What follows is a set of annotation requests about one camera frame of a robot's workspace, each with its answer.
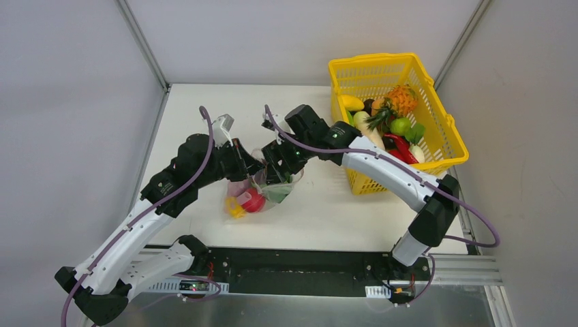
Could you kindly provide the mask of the red toy apple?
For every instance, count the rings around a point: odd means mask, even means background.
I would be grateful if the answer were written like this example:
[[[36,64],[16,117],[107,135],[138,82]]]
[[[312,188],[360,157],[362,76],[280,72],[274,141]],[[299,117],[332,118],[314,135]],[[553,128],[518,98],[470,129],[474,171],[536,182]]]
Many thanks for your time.
[[[237,200],[241,207],[248,213],[260,212],[267,202],[266,198],[255,188],[247,189],[237,197]]]

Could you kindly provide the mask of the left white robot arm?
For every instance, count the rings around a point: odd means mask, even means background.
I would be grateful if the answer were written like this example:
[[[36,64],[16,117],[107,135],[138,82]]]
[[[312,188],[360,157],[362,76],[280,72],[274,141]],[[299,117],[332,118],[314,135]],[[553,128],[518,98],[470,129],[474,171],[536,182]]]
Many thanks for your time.
[[[192,235],[138,265],[132,260],[166,225],[198,199],[201,188],[223,179],[242,181],[264,168],[239,139],[216,145],[193,134],[178,148],[168,167],[153,175],[123,223],[87,260],[61,267],[59,285],[97,326],[111,323],[139,293],[172,275],[208,271],[209,249]]]

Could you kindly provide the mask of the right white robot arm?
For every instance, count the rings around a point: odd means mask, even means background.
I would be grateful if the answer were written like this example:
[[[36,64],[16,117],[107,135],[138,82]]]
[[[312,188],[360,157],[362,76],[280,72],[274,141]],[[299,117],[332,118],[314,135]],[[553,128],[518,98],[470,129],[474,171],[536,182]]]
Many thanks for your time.
[[[416,212],[386,262],[390,276],[406,278],[426,250],[440,245],[459,212],[456,178],[439,179],[417,170],[379,148],[349,123],[338,121],[329,126],[305,104],[282,119],[289,131],[281,128],[268,106],[263,117],[263,127],[276,133],[273,149],[264,155],[279,175],[291,168],[301,170],[309,159],[317,157],[368,176]]]

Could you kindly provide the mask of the green toy bok choy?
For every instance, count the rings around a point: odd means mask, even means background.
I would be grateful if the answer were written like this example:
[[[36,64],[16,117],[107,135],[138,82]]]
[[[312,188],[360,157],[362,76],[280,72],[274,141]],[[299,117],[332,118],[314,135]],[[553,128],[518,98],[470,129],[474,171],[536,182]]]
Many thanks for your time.
[[[274,204],[282,203],[294,189],[292,183],[265,185],[261,188],[262,195]]]

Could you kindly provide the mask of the yellow toy bell pepper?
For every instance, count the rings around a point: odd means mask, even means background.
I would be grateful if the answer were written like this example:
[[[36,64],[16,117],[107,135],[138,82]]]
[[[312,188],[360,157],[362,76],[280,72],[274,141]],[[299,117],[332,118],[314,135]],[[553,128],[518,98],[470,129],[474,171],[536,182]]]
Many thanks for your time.
[[[233,219],[239,219],[246,215],[245,209],[237,202],[235,197],[225,199],[225,212]]]

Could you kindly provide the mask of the clear pink-dotted zip bag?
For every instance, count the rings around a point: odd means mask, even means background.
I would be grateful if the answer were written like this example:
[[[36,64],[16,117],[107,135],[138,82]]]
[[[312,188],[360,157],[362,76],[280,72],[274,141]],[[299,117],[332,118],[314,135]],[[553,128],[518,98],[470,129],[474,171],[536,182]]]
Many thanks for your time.
[[[226,179],[223,212],[231,219],[263,213],[280,205],[303,178],[304,169],[290,173],[284,182],[267,184],[267,169],[239,181]]]

